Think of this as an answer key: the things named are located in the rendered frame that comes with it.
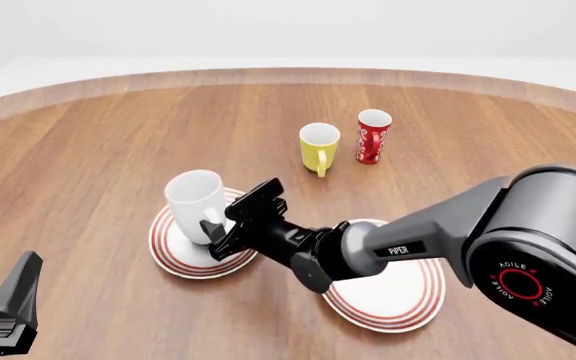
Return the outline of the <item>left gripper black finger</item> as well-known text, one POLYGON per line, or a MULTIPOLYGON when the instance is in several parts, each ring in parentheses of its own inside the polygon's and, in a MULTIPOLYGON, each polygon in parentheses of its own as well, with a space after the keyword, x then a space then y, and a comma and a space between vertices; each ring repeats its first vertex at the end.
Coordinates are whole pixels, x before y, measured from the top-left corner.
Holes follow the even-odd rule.
POLYGON ((0 285, 0 320, 14 321, 36 330, 36 297, 43 260, 26 251, 0 285))

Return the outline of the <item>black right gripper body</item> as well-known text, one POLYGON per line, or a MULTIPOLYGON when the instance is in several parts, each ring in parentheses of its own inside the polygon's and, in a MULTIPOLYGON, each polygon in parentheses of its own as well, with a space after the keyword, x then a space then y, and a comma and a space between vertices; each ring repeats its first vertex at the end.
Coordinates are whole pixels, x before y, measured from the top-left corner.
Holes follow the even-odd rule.
POLYGON ((225 217, 234 222, 219 245, 209 245, 214 260, 224 260, 247 249, 263 254, 273 260, 279 259, 279 251, 271 249, 271 227, 283 221, 287 211, 286 201, 280 198, 284 188, 278 178, 257 185, 251 191, 237 197, 224 210, 225 217))

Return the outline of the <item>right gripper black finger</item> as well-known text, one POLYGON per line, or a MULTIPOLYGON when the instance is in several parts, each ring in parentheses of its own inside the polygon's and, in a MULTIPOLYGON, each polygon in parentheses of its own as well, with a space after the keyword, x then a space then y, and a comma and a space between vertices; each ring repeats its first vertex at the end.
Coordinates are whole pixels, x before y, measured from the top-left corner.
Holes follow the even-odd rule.
POLYGON ((213 245, 219 245, 227 235, 227 230, 221 222, 215 224, 207 220, 199 221, 201 230, 213 245))

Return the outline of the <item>white plate with red rings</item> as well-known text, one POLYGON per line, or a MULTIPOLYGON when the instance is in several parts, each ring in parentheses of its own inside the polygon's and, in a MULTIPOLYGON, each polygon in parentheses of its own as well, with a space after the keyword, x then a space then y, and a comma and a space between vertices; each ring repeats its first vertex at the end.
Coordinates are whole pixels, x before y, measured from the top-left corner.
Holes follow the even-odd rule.
POLYGON ((379 275, 336 281, 323 299, 345 320, 374 332, 402 333, 425 326, 446 293, 438 259, 389 263, 379 275))
POLYGON ((152 221, 148 244, 153 259, 166 272, 197 280, 219 278, 236 272, 257 255, 257 251, 248 249, 224 260, 214 260, 207 245, 196 245, 182 233, 168 205, 152 221))

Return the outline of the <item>yellow and white mug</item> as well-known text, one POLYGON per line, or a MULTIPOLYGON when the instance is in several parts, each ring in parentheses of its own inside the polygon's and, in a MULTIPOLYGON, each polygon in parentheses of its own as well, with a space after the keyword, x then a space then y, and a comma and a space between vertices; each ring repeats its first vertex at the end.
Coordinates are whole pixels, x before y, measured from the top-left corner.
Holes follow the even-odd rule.
POLYGON ((314 122, 299 131, 302 164, 319 178, 326 176, 332 166, 341 133, 333 125, 314 122))

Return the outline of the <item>red patterned mug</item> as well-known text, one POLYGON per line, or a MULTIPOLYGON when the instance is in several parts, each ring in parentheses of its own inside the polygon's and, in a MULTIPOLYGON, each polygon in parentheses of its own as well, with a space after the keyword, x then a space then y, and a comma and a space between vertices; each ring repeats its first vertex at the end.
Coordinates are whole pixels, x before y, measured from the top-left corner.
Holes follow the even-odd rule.
POLYGON ((358 114, 355 158, 362 164, 376 164, 382 155, 392 116, 383 110, 367 109, 358 114))

